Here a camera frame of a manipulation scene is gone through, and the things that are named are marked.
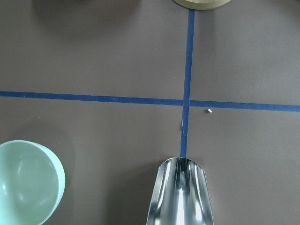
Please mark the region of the silver metal ice scoop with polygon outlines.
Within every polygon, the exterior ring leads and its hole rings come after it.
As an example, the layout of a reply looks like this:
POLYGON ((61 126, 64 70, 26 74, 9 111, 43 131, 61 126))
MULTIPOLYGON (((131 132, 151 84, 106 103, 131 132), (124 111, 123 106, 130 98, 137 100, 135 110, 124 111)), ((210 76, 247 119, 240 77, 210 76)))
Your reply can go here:
POLYGON ((205 171, 193 160, 173 157, 158 168, 146 223, 212 225, 205 171))

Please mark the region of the round wooden stand base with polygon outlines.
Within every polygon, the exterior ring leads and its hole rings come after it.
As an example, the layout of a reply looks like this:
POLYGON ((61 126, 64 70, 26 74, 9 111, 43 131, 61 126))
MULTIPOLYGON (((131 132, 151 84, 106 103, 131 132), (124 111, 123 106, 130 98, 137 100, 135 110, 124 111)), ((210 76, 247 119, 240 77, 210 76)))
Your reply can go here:
POLYGON ((188 9, 194 10, 211 10, 221 7, 231 0, 173 0, 175 3, 179 4, 188 9))

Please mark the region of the green ceramic bowl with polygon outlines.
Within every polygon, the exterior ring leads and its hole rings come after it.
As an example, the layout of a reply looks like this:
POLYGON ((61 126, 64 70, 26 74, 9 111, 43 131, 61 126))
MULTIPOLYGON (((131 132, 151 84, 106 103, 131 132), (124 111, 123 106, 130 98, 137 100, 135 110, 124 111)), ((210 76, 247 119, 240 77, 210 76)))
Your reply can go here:
POLYGON ((42 225, 58 207, 65 172, 49 148, 30 141, 0 145, 0 223, 42 225))

